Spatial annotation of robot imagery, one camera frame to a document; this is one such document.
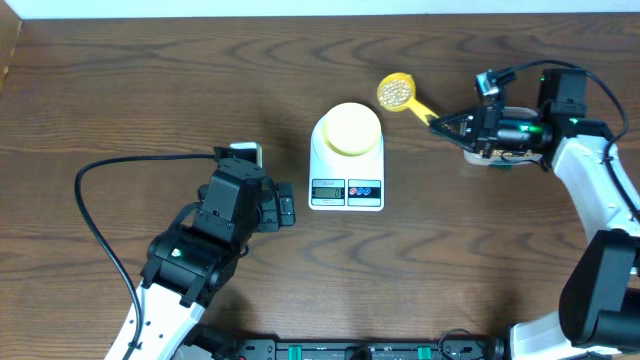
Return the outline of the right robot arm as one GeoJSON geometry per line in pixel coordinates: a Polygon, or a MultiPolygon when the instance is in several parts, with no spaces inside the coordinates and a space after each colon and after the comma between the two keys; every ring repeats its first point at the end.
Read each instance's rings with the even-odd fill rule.
{"type": "Polygon", "coordinates": [[[618,136],[587,117],[586,83],[597,77],[557,60],[543,60],[537,113],[509,117],[505,87],[517,68],[476,77],[481,105],[431,116],[432,133],[488,158],[540,155],[566,187],[588,246],[566,282],[557,311],[511,327],[508,359],[609,359],[639,350],[639,194],[622,167],[618,136]]]}

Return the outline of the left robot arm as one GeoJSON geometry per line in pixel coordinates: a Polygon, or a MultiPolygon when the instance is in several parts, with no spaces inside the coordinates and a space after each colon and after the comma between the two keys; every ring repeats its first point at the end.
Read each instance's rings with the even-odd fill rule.
{"type": "Polygon", "coordinates": [[[170,359],[234,275],[248,240],[295,223],[293,187],[259,165],[226,158],[197,202],[185,206],[147,250],[130,309],[110,359],[170,359]]]}

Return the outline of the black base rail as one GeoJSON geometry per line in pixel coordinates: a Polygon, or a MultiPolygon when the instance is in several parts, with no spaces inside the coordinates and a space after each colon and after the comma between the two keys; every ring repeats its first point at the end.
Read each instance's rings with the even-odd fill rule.
{"type": "Polygon", "coordinates": [[[424,341],[311,341],[272,338],[240,339],[209,326],[197,328],[188,346],[211,359],[231,360],[505,360],[505,340],[452,329],[424,341]]]}

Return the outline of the clear plastic container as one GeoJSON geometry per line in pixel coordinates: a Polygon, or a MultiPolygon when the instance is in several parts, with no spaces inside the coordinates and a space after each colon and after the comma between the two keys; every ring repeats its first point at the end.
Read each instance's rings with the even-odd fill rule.
{"type": "MultiPolygon", "coordinates": [[[[516,119],[526,120],[533,120],[538,115],[535,110],[524,107],[506,107],[504,114],[516,119]]],[[[476,166],[525,165],[531,162],[539,162],[542,159],[541,154],[532,153],[531,151],[516,153],[515,151],[494,150],[490,158],[484,158],[481,154],[471,153],[466,150],[463,150],[462,153],[469,164],[476,166]]]]}

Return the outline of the soybeans pile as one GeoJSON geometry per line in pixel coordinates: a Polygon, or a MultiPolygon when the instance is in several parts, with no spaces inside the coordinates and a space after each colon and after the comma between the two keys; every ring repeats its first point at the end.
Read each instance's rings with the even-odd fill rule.
{"type": "Polygon", "coordinates": [[[484,156],[483,152],[480,152],[480,158],[484,160],[509,160],[520,161],[526,158],[532,157],[533,154],[530,151],[519,150],[506,150],[506,149],[494,149],[488,157],[484,156]]]}

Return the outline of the yellow measuring scoop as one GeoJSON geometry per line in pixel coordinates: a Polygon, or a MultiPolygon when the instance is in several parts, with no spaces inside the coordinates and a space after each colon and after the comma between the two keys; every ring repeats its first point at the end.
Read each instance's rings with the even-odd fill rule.
{"type": "Polygon", "coordinates": [[[417,90],[410,74],[396,72],[387,75],[378,85],[376,97],[379,104],[391,112],[411,111],[426,126],[438,117],[429,107],[416,98],[417,90]]]}

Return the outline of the pale yellow bowl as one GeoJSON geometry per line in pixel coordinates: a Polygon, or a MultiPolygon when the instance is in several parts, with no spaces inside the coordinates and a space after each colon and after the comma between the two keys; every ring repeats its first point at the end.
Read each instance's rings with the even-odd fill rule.
{"type": "Polygon", "coordinates": [[[369,153],[382,138],[381,123],[375,112],[354,102],[331,108],[324,116],[321,133],[332,151],[348,157],[369,153]]]}

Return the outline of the white digital kitchen scale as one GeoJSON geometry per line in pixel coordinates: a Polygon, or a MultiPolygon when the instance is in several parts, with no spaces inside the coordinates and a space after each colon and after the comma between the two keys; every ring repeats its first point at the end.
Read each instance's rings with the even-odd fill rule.
{"type": "Polygon", "coordinates": [[[325,141],[324,115],[313,129],[308,205],[316,211],[378,212],[385,206],[384,137],[367,153],[345,156],[325,141]]]}

